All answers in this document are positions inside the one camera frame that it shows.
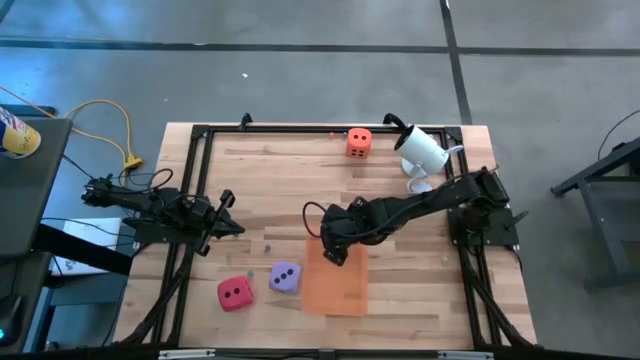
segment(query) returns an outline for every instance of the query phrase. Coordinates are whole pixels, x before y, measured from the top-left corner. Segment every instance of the red die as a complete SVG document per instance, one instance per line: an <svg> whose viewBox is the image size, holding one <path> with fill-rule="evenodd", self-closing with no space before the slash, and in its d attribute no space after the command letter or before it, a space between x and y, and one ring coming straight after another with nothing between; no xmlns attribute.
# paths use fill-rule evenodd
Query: red die
<svg viewBox="0 0 640 360"><path fill-rule="evenodd" d="M347 134L347 156L364 159L371 150L371 131L353 128Z"/></svg>
<svg viewBox="0 0 640 360"><path fill-rule="evenodd" d="M236 276L218 284L218 300L224 311L233 311L253 303L253 294L246 276Z"/></svg>

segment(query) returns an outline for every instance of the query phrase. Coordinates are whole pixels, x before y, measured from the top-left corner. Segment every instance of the yellow cable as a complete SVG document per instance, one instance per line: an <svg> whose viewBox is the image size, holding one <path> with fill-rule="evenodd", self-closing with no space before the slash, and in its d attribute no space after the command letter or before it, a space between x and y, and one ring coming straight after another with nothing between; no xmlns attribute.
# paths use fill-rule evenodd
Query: yellow cable
<svg viewBox="0 0 640 360"><path fill-rule="evenodd" d="M21 97L18 94L12 92L11 90L5 88L4 86L0 85L0 89L5 91L5 92L7 92L8 94L14 96L15 98L19 99L20 101L24 102L25 104L28 104L29 106L33 107L34 109L40 111L41 113L45 114L46 116L48 116L48 117L50 117L52 119L56 118L53 114L41 109L37 105L31 103L27 99L24 99L23 97ZM139 160L139 159L137 159L137 157L135 155L133 155L133 152L131 151L131 120L129 118L129 114L127 113L127 111L125 109L122 108L122 106L116 104L115 102L113 102L111 100L105 100L105 99L90 100L90 101L87 101L85 103L82 103L82 104L74 107L64 117L65 118L69 118L69 116L71 116L71 115L75 116L78 111L82 110L83 108L87 107L88 105L97 104L97 103L113 105L116 108L118 108L118 110L120 110L120 112L122 112L122 115L124 115L125 124L127 126L127 150L129 151L128 161L135 162L136 160ZM89 138L92 138L92 139L96 139L96 140L101 140L101 141L107 142L107 143L115 146L116 149L118 149L120 151L120 153L122 154L123 167L125 169L127 169L127 156L126 156L122 146L118 145L118 143L116 143L115 141L113 141L113 140L111 140L109 138L103 137L103 136L98 136L98 135L93 135L93 134L86 133L86 132L76 128L75 126L72 127L71 130L73 130L74 132L76 132L76 133L78 133L80 135L84 135L86 137L89 137Z"/></svg>

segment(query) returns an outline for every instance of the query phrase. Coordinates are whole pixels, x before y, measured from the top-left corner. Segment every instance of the gray floor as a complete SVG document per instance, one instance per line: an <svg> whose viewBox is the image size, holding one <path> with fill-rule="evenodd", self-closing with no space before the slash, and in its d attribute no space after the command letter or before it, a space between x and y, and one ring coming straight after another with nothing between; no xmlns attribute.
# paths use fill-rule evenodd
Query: gray floor
<svg viewBox="0 0 640 360"><path fill-rule="evenodd" d="M632 0L449 3L461 46L640 47L640 5ZM436 0L16 0L0 36L446 45ZM548 189L593 162L608 129L640 107L640 57L463 56L461 63L473 122L490 128L512 206L530 211L519 233L540 344L637 356L640 286L585 292L583 281L606 274L604 249L577 194L557 200ZM460 123L448 55L0 48L0 69L4 86L62 112L93 98L123 105L143 171L153 170L168 121L239 121L251 112L257 121L378 123L391 111L411 122ZM0 102L13 100L0 94ZM77 124L124 140L112 108L89 108ZM609 144L639 133L640 121L630 120ZM67 155L92 174L120 169L112 147L83 137L72 136ZM85 180L63 164L46 214L122 215L83 206ZM101 341L113 308L87 311L95 317L60 312L51 339L65 347ZM62 335L79 318L103 333L78 326Z"/></svg>

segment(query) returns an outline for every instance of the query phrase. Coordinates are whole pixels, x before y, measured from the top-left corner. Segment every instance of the orange die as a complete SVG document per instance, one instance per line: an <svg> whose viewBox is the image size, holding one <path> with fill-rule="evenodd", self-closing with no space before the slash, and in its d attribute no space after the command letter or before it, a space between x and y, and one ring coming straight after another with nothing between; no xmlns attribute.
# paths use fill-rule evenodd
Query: orange die
<svg viewBox="0 0 640 360"><path fill-rule="evenodd" d="M347 134L347 156L364 159L371 151L371 131L353 128Z"/></svg>

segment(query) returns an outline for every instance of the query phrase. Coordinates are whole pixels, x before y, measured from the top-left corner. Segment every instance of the orange translucent sheet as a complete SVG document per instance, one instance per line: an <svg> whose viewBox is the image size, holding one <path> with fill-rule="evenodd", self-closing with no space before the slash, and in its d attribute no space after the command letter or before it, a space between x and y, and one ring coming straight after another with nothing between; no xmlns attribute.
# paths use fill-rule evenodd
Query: orange translucent sheet
<svg viewBox="0 0 640 360"><path fill-rule="evenodd" d="M308 239L302 272L302 309L326 315L363 316L367 313L367 250L349 247L344 265L322 254L320 239Z"/></svg>

